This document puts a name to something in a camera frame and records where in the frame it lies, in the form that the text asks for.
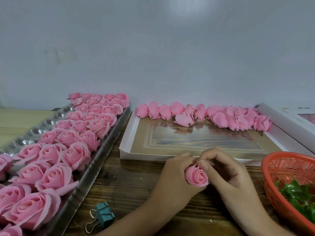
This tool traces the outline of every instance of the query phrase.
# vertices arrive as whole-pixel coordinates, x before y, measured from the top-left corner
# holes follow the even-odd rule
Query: binder clip
[[[111,211],[111,209],[108,207],[108,203],[107,202],[104,202],[104,203],[96,205],[95,210],[94,209],[90,209],[90,216],[94,219],[94,221],[90,222],[90,223],[87,223],[85,225],[85,231],[88,234],[91,234],[93,232],[94,228],[97,225],[99,225],[99,224],[102,226],[102,229],[107,228],[111,224],[111,222],[114,220],[114,218],[115,218],[115,215]],[[93,226],[93,228],[91,229],[91,231],[89,231],[88,230],[88,226],[90,224],[94,224],[96,221],[98,221],[97,224],[95,224]]]

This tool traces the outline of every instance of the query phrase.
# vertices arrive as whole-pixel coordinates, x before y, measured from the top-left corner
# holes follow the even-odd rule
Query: hand
[[[202,152],[196,164],[206,172],[209,182],[216,187],[226,208],[246,234],[274,235],[277,232],[282,235],[283,229],[277,228],[280,226],[265,211],[243,164],[218,147]]]
[[[195,194],[205,189],[192,186],[185,179],[185,170],[196,161],[189,152],[167,160],[148,202],[158,205],[170,217],[181,211]]]

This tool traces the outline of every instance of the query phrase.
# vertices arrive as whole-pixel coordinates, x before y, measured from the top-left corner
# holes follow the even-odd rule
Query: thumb
[[[220,194],[231,187],[207,161],[199,161],[199,167],[206,172],[209,182],[215,186]]]

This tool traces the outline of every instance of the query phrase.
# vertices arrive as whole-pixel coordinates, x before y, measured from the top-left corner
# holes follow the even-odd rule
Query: fingernail
[[[204,161],[204,160],[199,161],[199,166],[201,166],[201,168],[203,170],[208,170],[209,169],[209,166],[208,166],[207,162]]]

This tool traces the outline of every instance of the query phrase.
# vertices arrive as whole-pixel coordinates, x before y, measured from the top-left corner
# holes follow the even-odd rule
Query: red plastic basket
[[[274,182],[315,185],[315,158],[294,152],[273,152],[262,161],[265,190],[272,206],[281,217],[291,222],[292,228],[301,235],[315,235],[315,225],[297,211],[279,192]]]

